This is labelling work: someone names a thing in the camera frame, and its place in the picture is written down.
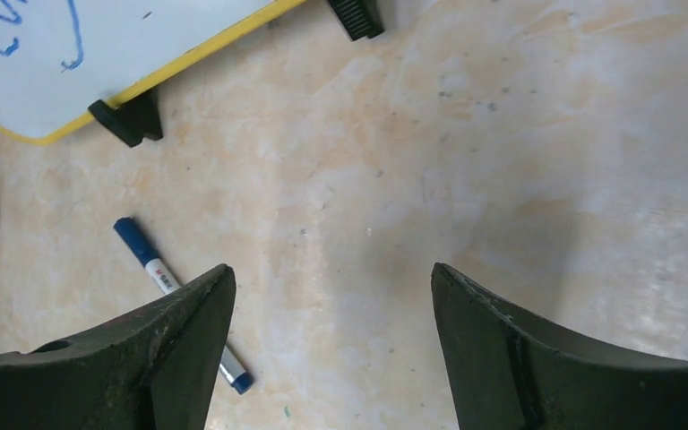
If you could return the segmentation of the yellow-framed whiteboard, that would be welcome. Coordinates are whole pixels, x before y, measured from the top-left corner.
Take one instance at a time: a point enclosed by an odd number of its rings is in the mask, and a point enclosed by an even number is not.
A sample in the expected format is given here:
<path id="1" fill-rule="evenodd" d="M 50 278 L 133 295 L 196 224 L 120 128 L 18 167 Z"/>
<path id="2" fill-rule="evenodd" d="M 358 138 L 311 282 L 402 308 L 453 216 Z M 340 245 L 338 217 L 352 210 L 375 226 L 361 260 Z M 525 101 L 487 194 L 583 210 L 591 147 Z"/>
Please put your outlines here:
<path id="1" fill-rule="evenodd" d="M 292 1 L 0 1 L 0 131 L 49 145 L 90 122 L 159 140 L 153 89 Z"/>

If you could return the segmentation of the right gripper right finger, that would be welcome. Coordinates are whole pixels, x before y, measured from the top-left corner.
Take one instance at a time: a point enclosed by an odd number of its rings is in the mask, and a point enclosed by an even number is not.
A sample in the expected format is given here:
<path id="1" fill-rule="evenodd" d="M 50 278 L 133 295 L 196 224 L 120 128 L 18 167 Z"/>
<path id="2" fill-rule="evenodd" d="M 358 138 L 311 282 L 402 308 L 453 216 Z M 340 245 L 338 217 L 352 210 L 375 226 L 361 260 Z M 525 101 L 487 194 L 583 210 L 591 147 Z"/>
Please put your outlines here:
<path id="1" fill-rule="evenodd" d="M 688 361 L 567 329 L 444 263 L 434 318 L 462 429 L 688 429 Z"/>

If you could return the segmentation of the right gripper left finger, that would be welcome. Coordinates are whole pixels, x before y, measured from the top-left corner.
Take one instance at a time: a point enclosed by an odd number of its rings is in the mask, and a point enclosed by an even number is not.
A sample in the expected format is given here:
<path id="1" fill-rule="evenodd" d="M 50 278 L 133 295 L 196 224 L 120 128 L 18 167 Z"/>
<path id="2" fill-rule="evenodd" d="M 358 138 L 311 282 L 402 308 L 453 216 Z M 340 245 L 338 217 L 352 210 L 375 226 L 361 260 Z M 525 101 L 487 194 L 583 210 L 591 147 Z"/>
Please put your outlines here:
<path id="1" fill-rule="evenodd" d="M 202 429 L 233 314 L 221 264 L 30 353 L 0 354 L 0 429 Z"/>

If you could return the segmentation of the whiteboard marker pen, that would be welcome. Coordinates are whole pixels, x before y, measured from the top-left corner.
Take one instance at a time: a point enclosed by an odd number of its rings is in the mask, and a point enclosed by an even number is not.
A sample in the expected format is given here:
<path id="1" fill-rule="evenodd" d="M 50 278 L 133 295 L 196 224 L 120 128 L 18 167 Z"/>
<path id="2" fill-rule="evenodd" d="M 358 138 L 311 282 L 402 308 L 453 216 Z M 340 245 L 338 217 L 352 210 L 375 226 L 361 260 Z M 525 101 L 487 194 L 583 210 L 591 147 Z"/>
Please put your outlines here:
<path id="1" fill-rule="evenodd" d="M 165 295 L 182 287 L 161 256 L 159 259 L 150 261 L 143 268 Z M 219 373 L 239 395 L 247 393 L 254 386 L 253 375 L 244 367 L 229 345 L 223 348 Z"/>

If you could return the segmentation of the blue marker cap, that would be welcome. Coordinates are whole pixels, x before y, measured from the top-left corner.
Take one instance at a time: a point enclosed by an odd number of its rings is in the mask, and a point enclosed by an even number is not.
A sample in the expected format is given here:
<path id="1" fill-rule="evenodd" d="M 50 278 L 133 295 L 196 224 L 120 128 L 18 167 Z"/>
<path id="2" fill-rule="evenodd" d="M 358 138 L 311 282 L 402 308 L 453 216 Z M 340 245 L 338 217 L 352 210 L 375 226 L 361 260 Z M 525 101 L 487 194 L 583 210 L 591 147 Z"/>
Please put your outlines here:
<path id="1" fill-rule="evenodd" d="M 160 258 L 158 251 L 143 233 L 135 219 L 130 217 L 118 219 L 113 229 L 143 267 L 150 261 Z"/>

